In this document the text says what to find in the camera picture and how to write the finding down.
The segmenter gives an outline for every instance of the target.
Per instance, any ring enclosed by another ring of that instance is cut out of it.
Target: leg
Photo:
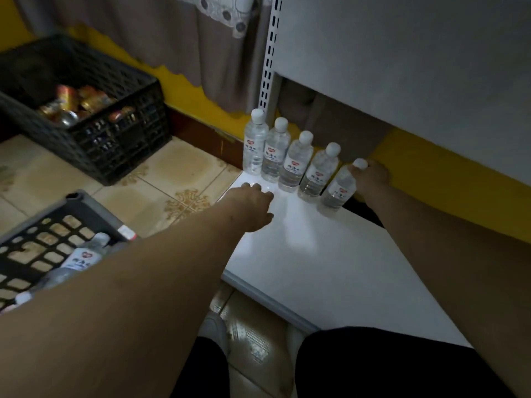
[[[300,398],[342,396],[513,396],[474,349],[376,328],[338,328],[307,337],[298,352]]]
[[[228,341],[223,339],[227,340],[223,320],[209,313],[170,398],[230,397]]]

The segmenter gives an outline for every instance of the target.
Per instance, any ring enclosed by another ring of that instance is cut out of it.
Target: person's right arm
[[[350,166],[357,190],[462,334],[518,396],[531,396],[531,245],[430,207]]]

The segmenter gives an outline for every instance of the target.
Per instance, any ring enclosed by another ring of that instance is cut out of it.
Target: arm
[[[514,393],[531,396],[531,245],[415,200],[375,161],[349,170],[462,334]]]
[[[0,318],[2,396],[169,396],[234,248],[272,193],[232,189]]]

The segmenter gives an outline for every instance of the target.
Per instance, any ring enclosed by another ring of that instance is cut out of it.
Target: clear plastic bottle
[[[368,167],[367,161],[360,158],[356,159],[353,165],[361,170],[365,170]],[[345,165],[339,169],[321,199],[319,199],[317,210],[325,215],[333,213],[339,210],[355,192],[356,180],[348,171],[347,165]]]
[[[335,142],[328,144],[324,151],[319,151],[312,159],[306,174],[302,177],[299,186],[298,196],[305,201],[310,201],[318,197],[330,176],[337,169],[341,147]]]
[[[39,290],[50,289],[59,285],[101,261],[106,253],[105,246],[107,246],[109,240],[110,237],[108,234],[96,233],[91,240],[77,247],[59,268],[52,269],[48,272],[30,290],[19,293],[15,297],[15,302],[18,305],[26,303]]]
[[[291,140],[288,133],[288,120],[278,117],[275,126],[271,128],[265,140],[264,160],[262,162],[262,178],[276,183],[280,175],[280,168],[286,156],[286,151]]]
[[[266,142],[269,126],[266,114],[262,109],[253,109],[251,120],[245,125],[243,140],[243,170],[257,176],[262,169],[264,143]]]
[[[313,134],[303,131],[298,140],[291,143],[284,164],[280,169],[278,188],[288,193],[295,192],[313,154]]]

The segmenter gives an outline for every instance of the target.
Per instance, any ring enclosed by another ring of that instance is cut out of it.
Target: white shoe
[[[295,363],[297,362],[298,350],[302,345],[302,342],[307,337],[300,329],[288,324],[288,330],[286,332],[286,343],[288,345],[289,359],[293,365],[293,373],[295,373]],[[297,398],[297,388],[293,384],[293,391],[291,392],[291,398]]]
[[[211,339],[222,348],[225,357],[229,356],[229,338],[227,337],[227,326],[219,314],[209,311],[199,327],[197,336],[204,336]]]

